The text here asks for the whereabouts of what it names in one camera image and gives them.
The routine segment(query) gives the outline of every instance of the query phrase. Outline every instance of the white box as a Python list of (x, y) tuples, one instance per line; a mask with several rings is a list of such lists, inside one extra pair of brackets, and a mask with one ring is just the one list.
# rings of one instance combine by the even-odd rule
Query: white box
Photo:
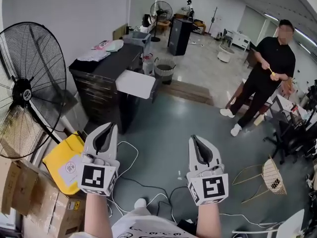
[(117, 167), (82, 163), (78, 187), (85, 193), (110, 196), (118, 177)]
[(229, 195), (228, 174), (190, 178), (188, 188), (197, 206), (220, 203)]

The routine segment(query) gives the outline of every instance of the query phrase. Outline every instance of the black speaker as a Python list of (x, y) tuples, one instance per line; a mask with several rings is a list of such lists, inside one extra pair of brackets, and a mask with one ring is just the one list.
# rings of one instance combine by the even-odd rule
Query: black speaker
[(176, 18), (171, 29), (169, 51), (173, 56), (183, 56), (186, 53), (193, 23), (186, 19)]

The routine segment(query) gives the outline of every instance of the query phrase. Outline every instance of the forearm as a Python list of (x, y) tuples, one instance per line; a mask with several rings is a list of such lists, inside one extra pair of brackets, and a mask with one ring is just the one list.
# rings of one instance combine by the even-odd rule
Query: forearm
[(262, 63), (263, 61), (265, 61), (260, 52), (255, 52), (255, 56), (258, 62)]
[(289, 76), (287, 76), (286, 74), (278, 74), (278, 77), (282, 81), (287, 81), (289, 79)]
[(221, 226), (217, 204), (199, 206), (196, 236), (199, 238), (220, 238)]
[(97, 238), (112, 238), (106, 197), (87, 194), (85, 232)]

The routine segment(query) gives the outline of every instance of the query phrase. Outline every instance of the white sneaker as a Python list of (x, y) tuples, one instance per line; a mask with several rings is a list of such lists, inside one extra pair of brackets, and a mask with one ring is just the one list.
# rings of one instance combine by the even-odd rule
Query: white sneaker
[(230, 133), (233, 137), (236, 137), (239, 134), (240, 130), (242, 130), (241, 126), (239, 124), (236, 124)]
[(222, 114), (224, 117), (234, 118), (234, 114), (230, 109), (220, 109), (220, 114)]
[(147, 202), (144, 198), (139, 198), (134, 204), (134, 209), (146, 208), (146, 207), (147, 207)]

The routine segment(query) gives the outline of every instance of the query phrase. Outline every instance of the black fan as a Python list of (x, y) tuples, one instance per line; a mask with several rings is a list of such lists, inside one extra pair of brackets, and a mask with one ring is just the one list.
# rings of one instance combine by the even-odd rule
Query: black fan
[(54, 131), (64, 105), (66, 67), (60, 46), (44, 26), (12, 25), (0, 33), (0, 156), (37, 151)]
[(154, 37), (151, 38), (151, 41), (159, 42), (160, 38), (157, 37), (158, 23), (170, 20), (173, 15), (173, 10), (167, 2), (157, 1), (152, 4), (150, 14), (156, 19)]

